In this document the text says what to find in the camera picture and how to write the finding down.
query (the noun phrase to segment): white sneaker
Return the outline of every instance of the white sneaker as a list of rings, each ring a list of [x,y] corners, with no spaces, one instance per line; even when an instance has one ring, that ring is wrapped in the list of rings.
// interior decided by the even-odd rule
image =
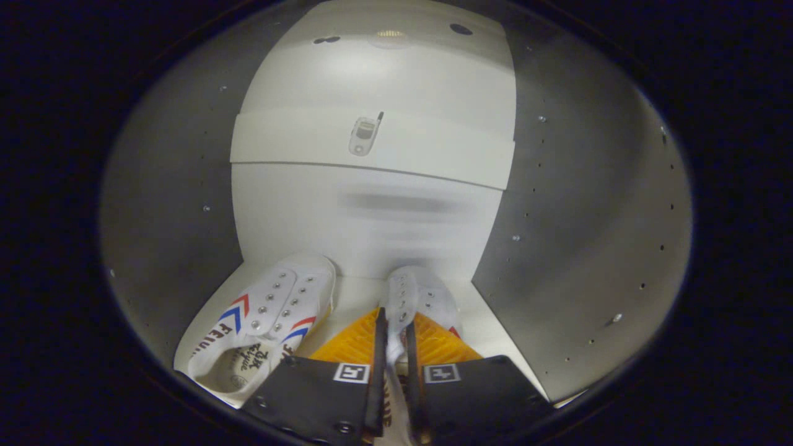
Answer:
[[[238,409],[332,311],[335,279],[333,264],[317,254],[279,261],[220,315],[187,375]]]

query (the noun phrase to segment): metal panel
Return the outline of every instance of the metal panel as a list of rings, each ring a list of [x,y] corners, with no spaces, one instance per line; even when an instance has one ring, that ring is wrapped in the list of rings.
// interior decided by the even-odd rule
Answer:
[[[167,369],[190,321],[242,263],[228,162],[234,119],[305,4],[257,13],[192,51],[140,99],[113,147],[102,255],[119,306]]]
[[[691,195],[657,112],[594,48],[507,28],[518,114],[507,190],[473,283],[551,401],[660,326],[691,245]]]

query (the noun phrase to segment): screw hole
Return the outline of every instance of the screw hole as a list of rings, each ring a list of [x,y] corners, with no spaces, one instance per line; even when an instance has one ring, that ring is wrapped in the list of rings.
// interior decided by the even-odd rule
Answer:
[[[462,34],[463,36],[470,36],[471,34],[473,34],[473,31],[467,29],[465,26],[460,25],[458,23],[453,23],[449,25],[449,28],[451,28],[451,30],[456,32],[457,34]]]

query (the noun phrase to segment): white panel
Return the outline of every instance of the white panel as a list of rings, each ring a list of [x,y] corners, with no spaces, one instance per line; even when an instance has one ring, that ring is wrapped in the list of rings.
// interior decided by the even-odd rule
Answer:
[[[272,109],[237,117],[231,161],[374,167],[454,179],[503,190],[515,143],[433,117],[388,112],[372,152],[348,150],[355,121],[377,111],[355,108]]]
[[[182,372],[187,370],[187,362],[190,360],[193,347],[203,336],[206,336],[217,321],[217,316],[268,266],[245,262],[218,288],[182,337],[174,357],[174,369]],[[460,309],[462,339],[484,357],[509,356],[540,393],[546,396],[531,367],[473,284],[467,280],[444,279],[444,282]],[[384,279],[338,277],[334,290],[333,313],[305,338],[296,354],[310,356],[348,325],[376,308],[381,297],[387,293],[388,283]]]
[[[451,23],[473,34],[457,34]],[[404,33],[408,46],[375,46],[381,30]],[[341,38],[313,43],[331,36]],[[515,102],[512,57],[496,22],[434,2],[337,0],[312,9],[280,39],[251,82],[241,113],[344,104],[375,116],[441,118],[511,140]],[[310,130],[317,120],[302,121]]]
[[[246,262],[274,264],[308,250],[345,276],[383,279],[419,264],[470,280],[501,192],[369,169],[238,163],[232,197]]]

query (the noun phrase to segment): bolt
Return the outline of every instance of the bolt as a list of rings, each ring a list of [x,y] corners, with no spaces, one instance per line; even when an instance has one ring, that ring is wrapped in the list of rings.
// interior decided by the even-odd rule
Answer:
[[[350,426],[347,423],[338,423],[336,425],[336,430],[338,430],[339,432],[341,432],[341,433],[343,433],[345,435],[348,434],[348,433],[352,433],[352,431],[353,431],[352,426]]]

